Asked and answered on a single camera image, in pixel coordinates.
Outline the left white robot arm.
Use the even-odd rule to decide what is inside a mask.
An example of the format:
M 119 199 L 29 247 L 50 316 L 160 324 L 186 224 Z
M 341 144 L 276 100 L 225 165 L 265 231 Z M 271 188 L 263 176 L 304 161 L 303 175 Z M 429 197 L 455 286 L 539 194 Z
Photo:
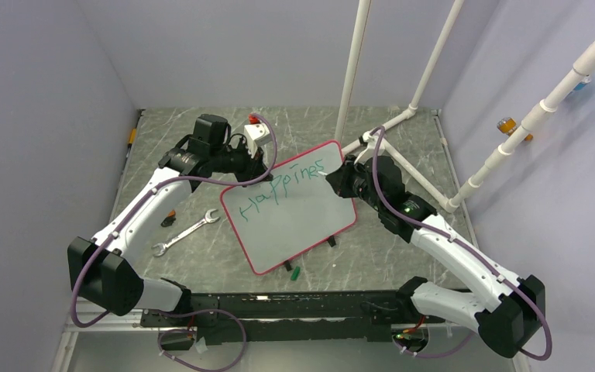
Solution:
M 71 281 L 71 318 L 82 328 L 77 314 L 79 298 L 123 316 L 134 309 L 161 313 L 171 325 L 184 324 L 193 310 L 191 290 L 167 279 L 143 277 L 132 261 L 146 248 L 149 235 L 201 184 L 246 187 L 271 181 L 277 160 L 263 161 L 263 144 L 277 148 L 273 126 L 258 113 L 236 137 L 228 120 L 212 114 L 197 117 L 192 133 L 183 136 L 160 159 L 152 177 L 138 195 L 106 227 L 91 238 L 75 238 L 67 248 Z M 230 183 L 212 178 L 232 174 Z

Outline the green marker cap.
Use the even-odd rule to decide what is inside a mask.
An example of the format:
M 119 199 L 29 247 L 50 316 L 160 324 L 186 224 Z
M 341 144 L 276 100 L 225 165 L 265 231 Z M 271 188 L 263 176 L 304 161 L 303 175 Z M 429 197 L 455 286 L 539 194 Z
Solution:
M 291 281 L 296 281 L 301 273 L 300 267 L 295 267 L 291 273 Z

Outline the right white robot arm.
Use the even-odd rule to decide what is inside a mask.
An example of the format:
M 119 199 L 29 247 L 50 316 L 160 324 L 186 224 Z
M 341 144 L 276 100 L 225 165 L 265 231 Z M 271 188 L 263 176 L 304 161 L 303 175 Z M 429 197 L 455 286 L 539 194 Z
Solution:
M 406 190 L 401 170 L 380 156 L 356 162 L 347 156 L 326 181 L 340 198 L 358 198 L 377 212 L 383 227 L 443 264 L 467 287 L 465 292 L 413 277 L 396 292 L 396 311 L 413 322 L 430 315 L 476 333 L 496 354 L 512 358 L 545 322 L 545 285 L 521 277 L 480 252 L 423 198 Z

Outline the pink framed whiteboard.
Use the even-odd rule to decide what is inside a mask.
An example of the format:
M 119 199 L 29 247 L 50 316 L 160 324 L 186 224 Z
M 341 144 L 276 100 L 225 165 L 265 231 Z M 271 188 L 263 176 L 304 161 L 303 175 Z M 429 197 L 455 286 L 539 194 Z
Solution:
M 356 222 L 353 200 L 338 197 L 318 174 L 337 170 L 342 161 L 340 143 L 329 140 L 277 164 L 270 182 L 221 192 L 221 205 L 254 274 L 277 269 Z

